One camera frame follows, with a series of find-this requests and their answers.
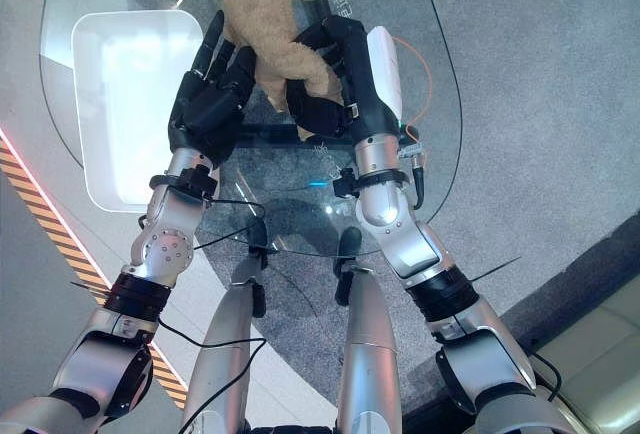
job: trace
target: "orange cable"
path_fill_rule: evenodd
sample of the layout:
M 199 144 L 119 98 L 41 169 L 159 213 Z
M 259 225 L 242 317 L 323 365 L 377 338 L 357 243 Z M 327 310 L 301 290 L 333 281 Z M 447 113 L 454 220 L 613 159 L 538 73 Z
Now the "orange cable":
M 420 54 L 420 52 L 413 47 L 408 41 L 397 37 L 397 36 L 391 36 L 393 38 L 394 41 L 396 41 L 397 43 L 401 44 L 403 47 L 405 47 L 406 49 L 409 49 L 409 51 L 411 51 L 420 61 L 420 63 L 422 64 L 422 67 L 424 67 L 425 72 L 427 73 L 427 76 L 429 78 L 428 81 L 428 90 L 427 90 L 427 98 L 424 102 L 424 105 L 422 106 L 422 109 L 420 110 L 420 112 L 418 113 L 418 115 L 416 117 L 414 117 L 413 119 L 411 119 L 411 121 L 409 121 L 405 127 L 405 131 L 407 133 L 407 136 L 409 136 L 411 139 L 413 139 L 415 142 L 418 142 L 418 139 L 416 139 L 410 132 L 409 132 L 409 126 L 414 125 L 416 122 L 418 122 L 426 113 L 427 113 L 427 109 L 429 108 L 429 104 L 431 104 L 431 97 L 433 95 L 433 76 L 431 75 L 431 68 L 429 67 L 429 64 L 427 63 L 427 61 L 425 60 L 425 58 L 422 56 L 422 54 Z

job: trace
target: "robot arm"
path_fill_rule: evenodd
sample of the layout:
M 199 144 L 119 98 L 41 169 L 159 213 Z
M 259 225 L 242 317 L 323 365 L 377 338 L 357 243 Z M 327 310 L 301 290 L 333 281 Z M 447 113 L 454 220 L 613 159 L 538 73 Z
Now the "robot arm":
M 327 128 L 323 134 L 349 132 L 358 178 L 344 170 L 334 189 L 336 195 L 357 197 L 358 221 L 376 238 L 432 336 L 442 344 L 436 360 L 454 401 L 472 414 L 479 413 L 479 432 L 530 426 L 573 432 L 551 404 L 533 396 L 535 376 L 527 356 L 433 231 L 414 216 L 405 195 L 408 178 L 398 162 L 401 101 L 388 32 L 378 27 L 367 35 L 358 21 L 332 16 L 298 40 L 314 49 L 335 45 L 341 53 L 334 68 L 344 74 L 349 106 L 341 110 L 324 101 L 327 111 L 338 113 L 327 119 L 340 122 L 338 129 Z M 308 116 L 317 115 L 305 112 L 304 103 L 297 107 L 294 118 L 303 127 Z M 414 177 L 421 167 L 420 155 L 417 149 L 412 156 Z M 508 404 L 509 409 L 496 409 L 499 404 Z
M 169 122 L 173 156 L 151 180 L 147 223 L 103 307 L 92 314 L 62 362 L 50 394 L 0 417 L 0 433 L 94 433 L 135 408 L 152 379 L 147 344 L 178 275 L 193 258 L 193 237 L 216 188 L 209 173 L 233 149 L 241 109 L 253 88 L 255 54 L 223 42 L 222 12 L 182 80 Z

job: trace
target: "brown plush toy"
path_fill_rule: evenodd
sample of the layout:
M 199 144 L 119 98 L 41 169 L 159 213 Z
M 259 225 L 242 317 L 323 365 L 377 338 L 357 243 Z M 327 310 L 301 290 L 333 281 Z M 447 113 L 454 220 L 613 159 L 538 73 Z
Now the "brown plush toy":
M 293 42 L 298 28 L 291 0 L 222 0 L 225 37 L 256 52 L 256 82 L 279 112 L 288 112 L 286 79 L 301 79 L 310 96 L 343 104 L 340 81 L 322 57 Z M 302 140 L 312 134 L 298 128 Z

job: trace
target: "yellow and black striped tape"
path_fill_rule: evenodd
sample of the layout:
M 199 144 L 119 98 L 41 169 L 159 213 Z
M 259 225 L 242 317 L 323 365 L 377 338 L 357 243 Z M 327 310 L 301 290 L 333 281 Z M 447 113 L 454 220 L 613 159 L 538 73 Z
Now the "yellow and black striped tape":
M 96 302 L 103 305 L 110 286 L 100 275 L 94 261 L 85 254 L 78 239 L 73 235 L 47 195 L 27 171 L 11 145 L 0 135 L 0 169 L 6 174 L 11 185 L 35 216 L 40 226 L 53 241 L 60 254 L 74 270 L 80 282 L 91 292 Z M 187 390 L 176 372 L 167 364 L 161 352 L 152 343 L 149 346 L 153 356 L 153 375 L 169 397 L 180 408 L 184 408 Z

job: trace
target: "glass table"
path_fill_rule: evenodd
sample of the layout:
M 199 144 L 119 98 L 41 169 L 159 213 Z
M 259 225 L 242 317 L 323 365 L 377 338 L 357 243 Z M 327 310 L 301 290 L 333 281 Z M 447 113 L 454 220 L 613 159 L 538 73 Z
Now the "glass table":
M 428 104 L 426 115 L 415 126 L 427 152 L 425 199 L 416 216 L 429 221 L 455 177 L 462 129 L 459 94 L 431 0 L 293 0 L 293 5 L 301 30 L 332 12 L 360 20 L 366 29 L 383 25 L 397 38 L 403 122 L 414 119 Z M 206 29 L 221 8 L 221 0 L 46 0 L 41 40 L 43 88 L 61 139 L 79 163 L 75 107 L 71 105 L 74 23 L 89 12 L 175 8 L 191 13 Z M 245 122 L 243 141 L 221 167 L 219 197 L 264 205 L 272 248 L 334 256 L 340 232 L 357 224 L 353 200 L 336 198 L 332 188 L 341 168 L 355 167 L 349 142 L 298 141 L 292 120 L 277 113 L 259 89 L 246 107 Z M 403 162 L 409 173 L 409 161 Z M 412 186 L 407 192 L 415 200 Z M 249 214 L 247 206 L 218 204 L 207 211 L 198 238 L 210 241 L 241 229 Z M 238 233 L 233 239 L 244 241 L 244 236 Z M 377 249 L 373 238 L 365 235 L 362 253 Z

